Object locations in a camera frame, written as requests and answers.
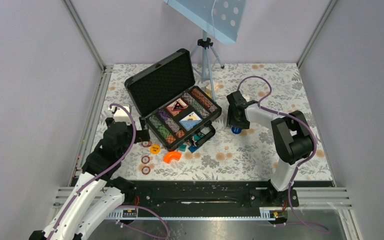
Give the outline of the blue card deck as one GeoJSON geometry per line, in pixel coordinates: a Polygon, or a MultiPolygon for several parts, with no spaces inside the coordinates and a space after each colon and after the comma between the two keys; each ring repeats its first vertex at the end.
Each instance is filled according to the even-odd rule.
{"type": "Polygon", "coordinates": [[[201,121],[202,118],[195,111],[192,111],[183,117],[179,123],[185,128],[185,130],[189,131],[198,125],[201,121]]]}

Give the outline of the black all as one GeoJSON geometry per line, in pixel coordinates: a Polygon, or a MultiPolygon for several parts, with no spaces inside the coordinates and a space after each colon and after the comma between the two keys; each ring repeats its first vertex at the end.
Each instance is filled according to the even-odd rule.
{"type": "Polygon", "coordinates": [[[167,109],[171,112],[179,112],[184,110],[188,105],[182,100],[178,99],[174,102],[172,102],[167,109]]]}

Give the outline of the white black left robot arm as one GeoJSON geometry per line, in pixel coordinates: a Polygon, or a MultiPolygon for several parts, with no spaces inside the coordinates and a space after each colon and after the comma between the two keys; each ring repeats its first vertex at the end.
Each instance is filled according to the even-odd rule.
{"type": "Polygon", "coordinates": [[[117,121],[113,117],[105,122],[107,129],[87,156],[67,201],[53,220],[43,230],[33,231],[29,239],[85,240],[117,206],[134,202],[132,182],[111,177],[134,144],[150,141],[149,130],[143,120],[140,130],[134,122],[117,121]]]}

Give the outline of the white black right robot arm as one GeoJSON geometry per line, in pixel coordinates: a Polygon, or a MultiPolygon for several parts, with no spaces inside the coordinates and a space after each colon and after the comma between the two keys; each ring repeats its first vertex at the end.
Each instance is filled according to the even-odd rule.
{"type": "Polygon", "coordinates": [[[293,189],[301,163],[309,160],[317,149],[316,138],[301,111],[290,114],[277,112],[246,101],[240,91],[227,95],[227,126],[249,129],[252,123],[272,131],[275,150],[279,157],[277,169],[263,190],[250,190],[253,207],[297,207],[299,200],[293,189]]]}

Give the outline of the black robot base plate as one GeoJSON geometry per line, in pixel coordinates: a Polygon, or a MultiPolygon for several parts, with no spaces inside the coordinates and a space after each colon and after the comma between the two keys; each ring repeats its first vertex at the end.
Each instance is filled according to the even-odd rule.
{"type": "Polygon", "coordinates": [[[300,205],[297,192],[278,192],[269,181],[134,180],[123,205],[145,207],[167,218],[251,218],[260,209],[300,205]]]}

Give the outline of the yellow big blind button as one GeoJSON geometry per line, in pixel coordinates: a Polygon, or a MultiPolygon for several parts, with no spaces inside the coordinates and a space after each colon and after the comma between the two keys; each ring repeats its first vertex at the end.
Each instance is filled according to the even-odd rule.
{"type": "Polygon", "coordinates": [[[158,144],[153,144],[150,148],[149,151],[153,155],[157,155],[161,151],[161,147],[158,144]]]}

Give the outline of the blue small blind button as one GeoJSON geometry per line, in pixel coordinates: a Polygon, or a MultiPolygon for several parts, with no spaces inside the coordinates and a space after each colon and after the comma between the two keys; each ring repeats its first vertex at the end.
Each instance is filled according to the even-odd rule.
{"type": "Polygon", "coordinates": [[[232,127],[231,131],[235,135],[239,135],[242,132],[242,129],[240,127],[232,127]]]}

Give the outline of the black poker set case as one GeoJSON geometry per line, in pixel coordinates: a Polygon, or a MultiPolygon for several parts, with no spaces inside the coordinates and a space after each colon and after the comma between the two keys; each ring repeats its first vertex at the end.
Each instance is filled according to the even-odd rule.
{"type": "Polygon", "coordinates": [[[180,48],[164,59],[129,77],[125,80],[124,87],[140,118],[145,121],[148,128],[168,151],[174,151],[183,144],[200,148],[215,136],[216,130],[213,127],[213,122],[221,115],[222,108],[196,85],[190,52],[187,49],[180,48]],[[207,95],[217,107],[215,112],[210,112],[191,94],[191,91],[195,88],[207,95]],[[178,98],[182,98],[188,104],[188,108],[178,115],[172,116],[166,107],[178,98]],[[174,135],[175,133],[158,114],[159,110],[166,111],[184,131],[184,136],[172,144],[166,142],[149,120],[150,116],[156,116],[174,135]],[[180,124],[180,120],[191,112],[196,112],[202,118],[202,121],[187,131],[180,124]],[[198,132],[205,134],[205,137],[194,142],[193,137],[198,132]]]}

